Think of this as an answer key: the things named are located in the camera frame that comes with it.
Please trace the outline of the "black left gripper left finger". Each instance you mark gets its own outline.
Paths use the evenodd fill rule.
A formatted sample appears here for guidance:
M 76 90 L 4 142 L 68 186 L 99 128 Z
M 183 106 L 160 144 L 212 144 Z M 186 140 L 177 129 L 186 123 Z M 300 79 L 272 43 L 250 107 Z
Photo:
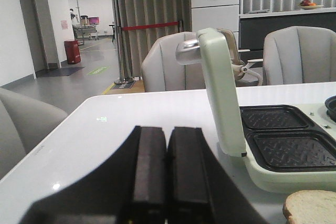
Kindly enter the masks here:
M 100 166 L 34 202 L 21 223 L 164 223 L 166 142 L 136 126 Z

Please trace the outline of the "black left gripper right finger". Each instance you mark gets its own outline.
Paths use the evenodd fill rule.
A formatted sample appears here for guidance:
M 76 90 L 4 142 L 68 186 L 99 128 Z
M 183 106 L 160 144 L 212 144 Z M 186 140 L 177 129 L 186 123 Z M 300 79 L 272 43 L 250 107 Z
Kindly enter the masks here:
M 173 130 L 167 175 L 169 223 L 266 223 L 222 168 L 200 128 Z

